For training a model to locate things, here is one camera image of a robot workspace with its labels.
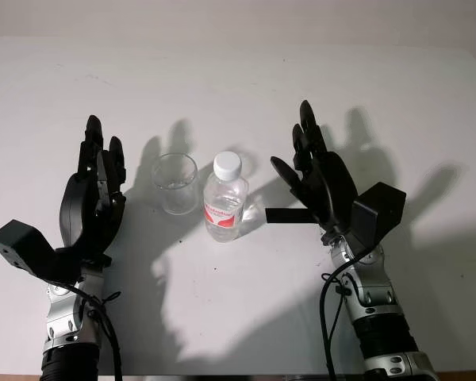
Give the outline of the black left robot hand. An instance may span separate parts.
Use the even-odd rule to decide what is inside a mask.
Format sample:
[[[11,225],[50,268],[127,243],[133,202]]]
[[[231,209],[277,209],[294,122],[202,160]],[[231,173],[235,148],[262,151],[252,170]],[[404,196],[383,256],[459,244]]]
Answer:
[[[96,116],[89,116],[77,171],[67,181],[59,210],[61,252],[91,266],[111,264],[106,250],[123,218],[126,197],[121,185],[125,180],[120,139],[112,137],[105,148],[102,124]]]

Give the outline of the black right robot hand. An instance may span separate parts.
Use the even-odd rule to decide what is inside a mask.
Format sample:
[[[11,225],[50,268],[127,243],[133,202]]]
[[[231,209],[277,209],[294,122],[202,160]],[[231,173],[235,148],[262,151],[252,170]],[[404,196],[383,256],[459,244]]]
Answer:
[[[351,207],[358,193],[341,157],[328,150],[308,101],[300,105],[301,121],[293,127],[294,165],[272,156],[271,164],[305,208],[266,208],[268,223],[316,223],[329,244],[351,224]]]

